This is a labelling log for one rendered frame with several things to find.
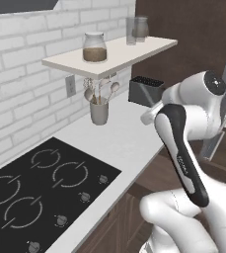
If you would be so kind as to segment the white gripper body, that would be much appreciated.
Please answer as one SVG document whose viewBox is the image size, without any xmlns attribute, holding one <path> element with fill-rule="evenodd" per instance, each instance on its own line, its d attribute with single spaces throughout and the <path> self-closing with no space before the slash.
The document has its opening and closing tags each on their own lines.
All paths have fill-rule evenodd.
<svg viewBox="0 0 226 253">
<path fill-rule="evenodd" d="M 155 104 L 152 108 L 149 108 L 141 117 L 140 120 L 146 125 L 154 123 L 154 119 L 157 113 L 163 108 L 163 103 L 159 102 Z"/>
</svg>

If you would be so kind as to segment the clear glass cup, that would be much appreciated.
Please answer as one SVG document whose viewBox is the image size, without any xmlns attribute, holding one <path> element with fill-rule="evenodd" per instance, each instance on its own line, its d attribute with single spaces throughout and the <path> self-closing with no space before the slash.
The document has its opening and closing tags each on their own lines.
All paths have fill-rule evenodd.
<svg viewBox="0 0 226 253">
<path fill-rule="evenodd" d="M 127 17 L 125 21 L 126 21 L 126 44 L 136 45 L 135 18 Z"/>
</svg>

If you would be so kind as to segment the dark grey knife block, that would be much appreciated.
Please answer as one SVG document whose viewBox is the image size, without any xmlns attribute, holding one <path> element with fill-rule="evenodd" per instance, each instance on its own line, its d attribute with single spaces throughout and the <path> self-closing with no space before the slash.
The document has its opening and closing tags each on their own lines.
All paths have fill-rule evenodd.
<svg viewBox="0 0 226 253">
<path fill-rule="evenodd" d="M 152 108 L 162 98 L 164 82 L 144 76 L 129 81 L 128 101 Z"/>
</svg>

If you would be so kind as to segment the silver ladle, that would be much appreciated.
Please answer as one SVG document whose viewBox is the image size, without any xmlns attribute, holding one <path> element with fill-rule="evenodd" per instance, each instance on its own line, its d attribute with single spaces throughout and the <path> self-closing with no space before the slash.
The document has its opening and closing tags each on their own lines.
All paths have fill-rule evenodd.
<svg viewBox="0 0 226 253">
<path fill-rule="evenodd" d="M 114 92 L 116 92 L 116 91 L 118 90 L 118 88 L 119 88 L 119 83 L 118 83 L 118 82 L 114 82 L 114 83 L 112 84 L 112 86 L 111 86 L 111 92 L 110 92 L 108 98 L 106 99 L 106 103 L 110 100 L 112 94 L 113 94 Z"/>
</svg>

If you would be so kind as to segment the grey utensil pot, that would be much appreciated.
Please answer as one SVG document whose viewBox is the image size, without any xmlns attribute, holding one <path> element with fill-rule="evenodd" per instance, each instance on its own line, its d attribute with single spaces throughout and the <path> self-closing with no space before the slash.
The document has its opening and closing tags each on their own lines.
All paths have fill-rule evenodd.
<svg viewBox="0 0 226 253">
<path fill-rule="evenodd" d="M 102 97 L 100 104 L 90 104 L 90 113 L 92 123 L 96 126 L 103 126 L 109 118 L 109 104 L 107 99 Z"/>
</svg>

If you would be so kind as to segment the white spatula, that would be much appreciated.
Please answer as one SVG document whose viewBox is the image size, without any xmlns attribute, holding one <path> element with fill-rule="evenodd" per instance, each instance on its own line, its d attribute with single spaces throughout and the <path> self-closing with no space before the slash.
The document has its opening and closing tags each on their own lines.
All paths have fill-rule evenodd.
<svg viewBox="0 0 226 253">
<path fill-rule="evenodd" d="M 106 78 L 106 79 L 102 79 L 100 81 L 100 84 L 99 84 L 99 97 L 98 97 L 98 104 L 101 105 L 101 102 L 102 102 L 102 88 L 104 85 L 110 83 L 111 80 L 109 78 Z"/>
</svg>

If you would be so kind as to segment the silver spoon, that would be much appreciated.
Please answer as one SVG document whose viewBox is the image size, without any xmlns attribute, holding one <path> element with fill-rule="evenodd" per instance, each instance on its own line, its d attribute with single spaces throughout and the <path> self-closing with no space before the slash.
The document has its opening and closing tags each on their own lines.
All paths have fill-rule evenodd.
<svg viewBox="0 0 226 253">
<path fill-rule="evenodd" d="M 84 97 L 86 98 L 87 101 L 89 101 L 93 104 L 97 104 L 96 96 L 90 88 L 87 88 L 85 90 Z"/>
</svg>

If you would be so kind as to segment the brown tall cupboard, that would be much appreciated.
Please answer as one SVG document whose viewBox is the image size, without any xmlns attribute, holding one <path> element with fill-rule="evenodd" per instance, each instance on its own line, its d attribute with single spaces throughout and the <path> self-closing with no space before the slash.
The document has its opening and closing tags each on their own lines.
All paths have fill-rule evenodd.
<svg viewBox="0 0 226 253">
<path fill-rule="evenodd" d="M 226 63 L 226 0 L 137 0 L 148 17 L 149 35 L 177 45 L 132 66 L 133 76 L 167 87 L 203 70 L 221 75 Z"/>
</svg>

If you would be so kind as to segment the glass jar with dark filling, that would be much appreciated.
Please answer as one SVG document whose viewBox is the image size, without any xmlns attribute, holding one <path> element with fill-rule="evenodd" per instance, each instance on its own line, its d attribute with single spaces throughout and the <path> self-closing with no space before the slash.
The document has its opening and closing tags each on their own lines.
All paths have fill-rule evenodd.
<svg viewBox="0 0 226 253">
<path fill-rule="evenodd" d="M 144 42 L 149 35 L 148 18 L 136 17 L 134 21 L 133 36 L 138 42 Z"/>
</svg>

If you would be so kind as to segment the glass jar with brown filling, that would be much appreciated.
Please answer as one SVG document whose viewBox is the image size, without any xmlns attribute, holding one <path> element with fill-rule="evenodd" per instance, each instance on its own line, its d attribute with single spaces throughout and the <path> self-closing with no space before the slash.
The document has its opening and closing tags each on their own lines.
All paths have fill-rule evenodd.
<svg viewBox="0 0 226 253">
<path fill-rule="evenodd" d="M 105 62 L 108 59 L 103 32 L 87 32 L 85 34 L 83 59 L 93 63 Z"/>
</svg>

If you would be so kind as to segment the black hob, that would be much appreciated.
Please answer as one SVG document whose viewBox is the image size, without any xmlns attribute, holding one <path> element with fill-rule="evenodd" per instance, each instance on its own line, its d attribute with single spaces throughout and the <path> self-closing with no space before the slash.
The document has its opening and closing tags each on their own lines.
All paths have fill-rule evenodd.
<svg viewBox="0 0 226 253">
<path fill-rule="evenodd" d="M 29 253 L 31 241 L 39 243 L 38 253 L 74 253 L 106 208 L 96 207 L 97 198 L 119 175 L 55 137 L 7 164 L 0 169 L 0 253 Z M 59 214 L 67 217 L 62 227 Z"/>
</svg>

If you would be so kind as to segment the grey range hood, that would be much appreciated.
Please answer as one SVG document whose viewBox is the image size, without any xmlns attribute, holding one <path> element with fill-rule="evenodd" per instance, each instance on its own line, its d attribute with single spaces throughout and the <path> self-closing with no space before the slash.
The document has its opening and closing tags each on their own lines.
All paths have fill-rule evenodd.
<svg viewBox="0 0 226 253">
<path fill-rule="evenodd" d="M 52 10 L 58 0 L 0 0 L 0 14 Z"/>
</svg>

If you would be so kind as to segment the cream wall shelf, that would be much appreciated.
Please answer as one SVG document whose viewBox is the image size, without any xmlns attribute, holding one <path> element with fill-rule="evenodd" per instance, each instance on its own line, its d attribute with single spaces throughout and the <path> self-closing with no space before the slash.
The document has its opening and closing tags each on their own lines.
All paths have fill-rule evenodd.
<svg viewBox="0 0 226 253">
<path fill-rule="evenodd" d="M 145 42 L 127 45 L 126 37 L 123 37 L 106 42 L 108 59 L 103 63 L 85 62 L 82 48 L 45 58 L 41 63 L 61 71 L 101 80 L 177 44 L 177 40 L 148 37 Z"/>
</svg>

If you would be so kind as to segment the grey wall socket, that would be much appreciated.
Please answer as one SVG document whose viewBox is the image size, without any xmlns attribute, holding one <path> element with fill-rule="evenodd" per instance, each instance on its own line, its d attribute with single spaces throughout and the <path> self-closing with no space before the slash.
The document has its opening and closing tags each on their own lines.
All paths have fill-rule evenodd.
<svg viewBox="0 0 226 253">
<path fill-rule="evenodd" d="M 70 98 L 76 94 L 75 76 L 70 75 L 65 78 L 67 97 Z"/>
</svg>

